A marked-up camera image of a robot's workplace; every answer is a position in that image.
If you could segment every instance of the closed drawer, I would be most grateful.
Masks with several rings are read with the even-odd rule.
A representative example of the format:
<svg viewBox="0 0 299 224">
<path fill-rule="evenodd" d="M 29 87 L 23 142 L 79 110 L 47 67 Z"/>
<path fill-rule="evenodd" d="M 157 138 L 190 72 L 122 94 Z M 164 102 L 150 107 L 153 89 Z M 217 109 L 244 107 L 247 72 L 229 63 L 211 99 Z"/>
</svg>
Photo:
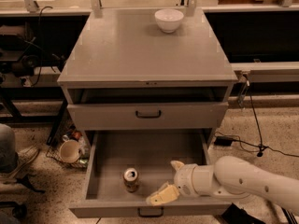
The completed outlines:
<svg viewBox="0 0 299 224">
<path fill-rule="evenodd" d="M 163 183 L 173 183 L 170 161 L 206 164 L 206 144 L 198 131 L 103 131 L 92 145 L 84 195 L 70 210 L 77 217 L 160 217 L 222 214 L 229 203 L 210 197 L 147 205 L 146 198 Z M 139 188 L 128 192 L 123 173 L 134 167 Z"/>
<path fill-rule="evenodd" d="M 219 127 L 227 103 L 69 105 L 81 130 Z"/>
</svg>

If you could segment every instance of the can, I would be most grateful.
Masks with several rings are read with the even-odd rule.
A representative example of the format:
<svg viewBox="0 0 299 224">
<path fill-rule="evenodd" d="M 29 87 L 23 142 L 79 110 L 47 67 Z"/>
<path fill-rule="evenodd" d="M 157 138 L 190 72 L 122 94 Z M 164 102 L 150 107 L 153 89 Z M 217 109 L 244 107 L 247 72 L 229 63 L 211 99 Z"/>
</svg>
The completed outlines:
<svg viewBox="0 0 299 224">
<path fill-rule="evenodd" d="M 123 173 L 123 182 L 127 191 L 135 192 L 139 188 L 139 173 L 135 168 L 128 168 Z"/>
</svg>

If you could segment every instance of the black handle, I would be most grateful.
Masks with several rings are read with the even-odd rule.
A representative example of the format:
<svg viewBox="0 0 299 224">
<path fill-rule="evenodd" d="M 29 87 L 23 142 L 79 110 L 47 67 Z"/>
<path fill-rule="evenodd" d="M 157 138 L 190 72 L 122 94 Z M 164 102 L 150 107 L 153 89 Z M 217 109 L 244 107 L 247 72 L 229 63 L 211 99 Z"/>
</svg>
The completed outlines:
<svg viewBox="0 0 299 224">
<path fill-rule="evenodd" d="M 139 217 L 146 217 L 146 218 L 157 218 L 157 217 L 161 217 L 164 215 L 164 209 L 161 207 L 161 213 L 160 214 L 157 214 L 157 215 L 142 215 L 141 214 L 141 208 L 138 208 L 138 215 Z"/>
<path fill-rule="evenodd" d="M 135 112 L 135 115 L 139 119 L 157 119 L 162 115 L 162 111 L 158 110 L 156 113 L 142 113 L 138 110 Z"/>
</svg>

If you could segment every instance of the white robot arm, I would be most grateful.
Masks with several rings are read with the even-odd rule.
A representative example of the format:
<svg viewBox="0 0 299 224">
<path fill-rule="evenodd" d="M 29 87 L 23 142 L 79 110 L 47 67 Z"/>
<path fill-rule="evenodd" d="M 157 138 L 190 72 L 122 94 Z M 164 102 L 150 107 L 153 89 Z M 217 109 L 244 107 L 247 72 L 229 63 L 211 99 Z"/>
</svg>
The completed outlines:
<svg viewBox="0 0 299 224">
<path fill-rule="evenodd" d="M 214 165 L 180 161 L 171 161 L 171 165 L 177 171 L 175 184 L 164 184 L 147 198 L 148 204 L 169 203 L 179 194 L 193 198 L 208 195 L 228 202 L 242 202 L 253 194 L 299 216 L 299 180 L 266 172 L 232 156 L 224 156 Z"/>
</svg>

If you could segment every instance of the speckled floor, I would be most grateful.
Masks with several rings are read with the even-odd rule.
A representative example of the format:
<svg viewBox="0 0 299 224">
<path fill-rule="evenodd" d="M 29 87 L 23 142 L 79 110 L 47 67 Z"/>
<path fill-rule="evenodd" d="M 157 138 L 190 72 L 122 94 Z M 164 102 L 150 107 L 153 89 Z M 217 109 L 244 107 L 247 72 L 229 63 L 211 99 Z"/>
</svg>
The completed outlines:
<svg viewBox="0 0 299 224">
<path fill-rule="evenodd" d="M 298 154 L 299 141 L 299 99 L 295 96 L 287 97 L 253 97 L 256 113 L 260 122 L 265 145 L 283 152 Z M 250 102 L 245 102 L 245 108 L 240 109 L 231 99 L 230 109 L 227 111 L 219 132 L 239 135 L 242 140 L 252 144 L 259 144 L 257 126 L 253 117 Z M 57 161 L 47 158 L 47 138 L 50 126 L 30 128 L 14 128 L 17 140 L 17 150 L 22 151 L 31 145 L 37 145 L 40 153 L 27 169 L 30 180 L 36 189 L 43 189 L 44 194 L 34 193 L 21 185 L 0 189 L 1 201 L 16 201 L 25 203 L 28 214 L 21 223 L 26 224 L 65 224 L 65 223 L 97 223 L 98 218 L 76 218 L 69 211 L 71 203 L 79 202 L 85 171 L 77 168 L 65 168 Z M 267 171 L 299 179 L 299 159 L 283 156 L 267 149 L 261 158 L 256 153 L 244 151 L 236 142 L 231 147 L 210 146 L 209 155 L 212 162 L 224 155 L 234 155 L 264 168 Z M 262 198 L 255 197 L 251 203 L 238 205 L 250 215 L 265 223 L 288 223 L 281 209 Z M 4 210 L 11 215 L 11 209 Z M 160 218 L 102 218 L 99 223 L 220 223 L 212 216 L 200 217 L 160 217 Z"/>
</svg>

